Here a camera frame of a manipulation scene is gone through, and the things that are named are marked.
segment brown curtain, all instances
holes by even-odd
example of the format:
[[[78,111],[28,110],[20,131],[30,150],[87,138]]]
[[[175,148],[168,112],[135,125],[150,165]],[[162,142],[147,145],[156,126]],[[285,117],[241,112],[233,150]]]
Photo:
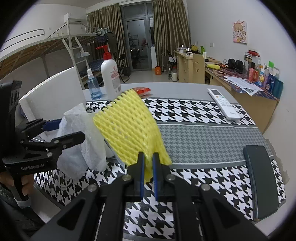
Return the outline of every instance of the brown curtain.
[[[174,56],[179,45],[190,47],[190,32],[182,0],[153,0],[154,38],[157,64],[162,68],[166,50]]]
[[[116,34],[118,42],[118,54],[114,55],[115,61],[117,61],[119,56],[126,53],[121,11],[118,3],[89,13],[87,15],[87,22],[88,26],[90,27],[107,28],[109,26],[110,31]],[[95,49],[98,46],[102,46],[102,44],[95,41],[93,44],[91,44],[91,46],[94,55],[93,58],[102,58],[104,51],[101,49]]]

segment red pump head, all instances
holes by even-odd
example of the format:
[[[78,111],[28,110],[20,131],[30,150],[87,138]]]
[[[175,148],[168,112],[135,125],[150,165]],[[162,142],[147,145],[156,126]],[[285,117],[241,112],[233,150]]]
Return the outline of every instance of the red pump head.
[[[112,59],[111,53],[108,51],[108,45],[103,45],[96,49],[104,49],[105,53],[103,54],[103,60]]]

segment screw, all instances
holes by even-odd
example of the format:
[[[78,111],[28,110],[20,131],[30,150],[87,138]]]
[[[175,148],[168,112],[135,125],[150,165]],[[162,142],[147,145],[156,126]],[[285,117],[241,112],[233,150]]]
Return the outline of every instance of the screw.
[[[174,180],[176,179],[176,176],[173,175],[173,174],[168,174],[168,175],[167,175],[167,179],[168,179],[169,181],[174,181]]]
[[[211,186],[206,183],[202,184],[200,187],[203,191],[209,191],[211,189]]]
[[[90,191],[90,192],[94,192],[96,190],[96,185],[94,184],[91,184],[87,187],[87,190]]]
[[[129,174],[123,175],[123,176],[122,176],[122,179],[123,179],[124,181],[129,181],[129,180],[131,179],[131,175],[129,175]]]

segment hand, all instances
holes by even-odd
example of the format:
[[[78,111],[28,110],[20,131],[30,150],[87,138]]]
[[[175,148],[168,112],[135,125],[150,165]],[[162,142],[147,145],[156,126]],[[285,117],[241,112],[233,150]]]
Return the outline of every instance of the hand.
[[[23,187],[22,193],[24,196],[31,194],[33,192],[34,185],[34,176],[33,174],[22,176],[21,178]],[[14,181],[12,176],[8,172],[0,173],[0,183],[3,183],[5,186],[14,186]]]

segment yellow foam net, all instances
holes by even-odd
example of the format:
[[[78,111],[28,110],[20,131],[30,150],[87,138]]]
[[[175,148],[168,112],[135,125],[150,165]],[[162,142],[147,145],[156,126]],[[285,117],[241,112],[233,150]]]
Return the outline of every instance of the yellow foam net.
[[[145,182],[153,176],[154,152],[159,153],[161,164],[172,163],[156,121],[134,90],[125,91],[99,111],[94,116],[94,123],[126,165],[135,164],[140,151],[145,154]]]

